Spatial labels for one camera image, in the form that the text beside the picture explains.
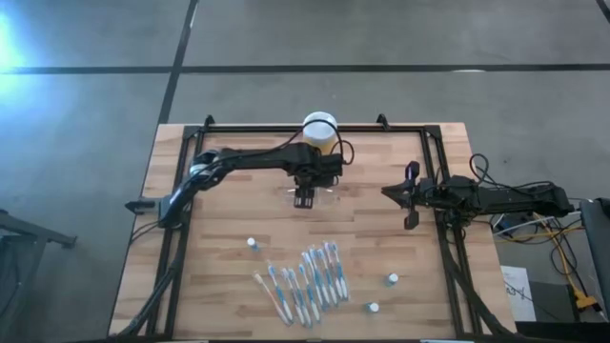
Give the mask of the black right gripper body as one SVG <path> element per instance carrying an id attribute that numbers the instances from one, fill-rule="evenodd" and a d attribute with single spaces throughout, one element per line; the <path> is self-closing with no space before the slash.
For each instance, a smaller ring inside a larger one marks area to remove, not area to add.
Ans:
<path id="1" fill-rule="evenodd" d="M 428 208 L 449 209 L 451 207 L 449 186 L 445 183 L 435 184 L 433 178 L 421 178 L 417 184 L 415 204 Z"/>

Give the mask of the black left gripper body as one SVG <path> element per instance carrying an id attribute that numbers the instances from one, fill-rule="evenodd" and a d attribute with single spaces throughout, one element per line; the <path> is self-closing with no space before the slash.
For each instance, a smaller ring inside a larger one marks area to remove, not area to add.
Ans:
<path id="1" fill-rule="evenodd" d="M 299 167 L 295 173 L 295 183 L 303 188 L 330 188 L 338 176 L 325 177 L 320 175 L 313 165 Z"/>

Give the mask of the clear acrylic organizer holder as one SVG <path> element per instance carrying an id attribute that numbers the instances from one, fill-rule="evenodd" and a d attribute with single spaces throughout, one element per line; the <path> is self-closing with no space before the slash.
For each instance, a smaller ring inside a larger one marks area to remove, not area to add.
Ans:
<path id="1" fill-rule="evenodd" d="M 281 190 L 281 196 L 283 202 L 288 205 L 293 205 L 295 200 L 295 188 L 283 188 Z M 339 204 L 341 201 L 341 197 L 338 192 L 325 189 L 325 188 L 315 188 L 314 199 L 312 201 L 313 207 L 322 207 L 322 206 L 333 206 Z"/>

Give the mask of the yellow disinfecting wipes canister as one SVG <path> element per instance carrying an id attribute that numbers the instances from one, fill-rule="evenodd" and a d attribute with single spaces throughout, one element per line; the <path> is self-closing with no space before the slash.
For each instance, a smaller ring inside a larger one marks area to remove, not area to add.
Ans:
<path id="1" fill-rule="evenodd" d="M 330 154 L 337 140 L 336 119 L 328 112 L 315 111 L 303 121 L 302 141 L 319 148 L 322 154 Z"/>

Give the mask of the white paper sheet with writing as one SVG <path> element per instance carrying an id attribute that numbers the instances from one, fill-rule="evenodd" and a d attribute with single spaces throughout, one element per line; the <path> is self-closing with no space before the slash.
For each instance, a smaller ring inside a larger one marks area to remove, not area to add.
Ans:
<path id="1" fill-rule="evenodd" d="M 514 319 L 519 322 L 536 322 L 535 307 L 526 269 L 510 266 L 500 268 Z"/>

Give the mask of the dark grey equipment case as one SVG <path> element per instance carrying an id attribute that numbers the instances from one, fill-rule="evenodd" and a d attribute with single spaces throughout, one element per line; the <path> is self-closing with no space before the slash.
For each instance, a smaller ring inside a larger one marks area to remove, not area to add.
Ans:
<path id="1" fill-rule="evenodd" d="M 610 312 L 610 198 L 580 202 L 580 218 L 600 284 L 605 309 Z"/>

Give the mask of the black metal stand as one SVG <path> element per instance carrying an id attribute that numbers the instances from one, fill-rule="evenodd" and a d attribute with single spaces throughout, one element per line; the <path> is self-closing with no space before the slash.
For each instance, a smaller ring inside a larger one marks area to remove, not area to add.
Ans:
<path id="1" fill-rule="evenodd" d="M 21 314 L 46 246 L 74 247 L 77 237 L 12 216 L 0 209 L 0 343 Z"/>

